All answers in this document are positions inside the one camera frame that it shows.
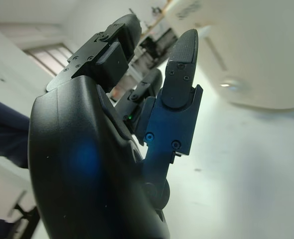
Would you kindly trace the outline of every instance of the textured fingertip pad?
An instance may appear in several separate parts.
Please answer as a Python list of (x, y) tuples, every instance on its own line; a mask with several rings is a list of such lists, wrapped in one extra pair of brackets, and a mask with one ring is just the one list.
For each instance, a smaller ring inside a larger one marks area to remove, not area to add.
[(198, 33), (197, 30), (191, 29), (186, 31), (177, 40), (168, 60), (178, 63), (193, 63), (197, 61), (198, 53)]
[(124, 23), (126, 25), (135, 48), (142, 35), (142, 28), (138, 18), (135, 14), (127, 14), (116, 20), (113, 24), (120, 23)]

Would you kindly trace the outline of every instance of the robotic hand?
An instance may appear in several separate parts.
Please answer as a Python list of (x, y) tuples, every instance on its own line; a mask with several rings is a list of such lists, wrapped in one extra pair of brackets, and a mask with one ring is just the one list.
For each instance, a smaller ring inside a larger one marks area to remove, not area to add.
[[(189, 154), (202, 96), (192, 87), (198, 38), (196, 30), (179, 38), (161, 90), (161, 73), (152, 70), (114, 108), (106, 92), (126, 72), (140, 35), (135, 15), (118, 19), (34, 102), (28, 160), (51, 239), (169, 238), (166, 175), (176, 155)], [(144, 160), (132, 134), (148, 145)]]

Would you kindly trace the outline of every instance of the black plastic casing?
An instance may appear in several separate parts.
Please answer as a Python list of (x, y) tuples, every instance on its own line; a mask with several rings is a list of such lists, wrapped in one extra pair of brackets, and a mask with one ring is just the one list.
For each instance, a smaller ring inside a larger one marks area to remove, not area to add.
[(104, 90), (87, 76), (38, 97), (29, 168), (51, 239), (168, 239), (141, 187), (136, 144)]

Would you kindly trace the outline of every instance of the white ceiling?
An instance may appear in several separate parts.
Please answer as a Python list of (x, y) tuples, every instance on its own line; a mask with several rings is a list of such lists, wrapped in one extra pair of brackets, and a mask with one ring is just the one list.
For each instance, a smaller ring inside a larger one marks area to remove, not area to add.
[(81, 0), (0, 0), (0, 23), (62, 23)]

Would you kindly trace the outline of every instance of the window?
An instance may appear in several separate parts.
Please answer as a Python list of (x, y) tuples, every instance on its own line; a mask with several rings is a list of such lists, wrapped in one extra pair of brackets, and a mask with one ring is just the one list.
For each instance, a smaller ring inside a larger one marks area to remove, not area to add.
[(48, 74), (55, 77), (65, 66), (72, 52), (63, 44), (25, 50), (25, 53)]

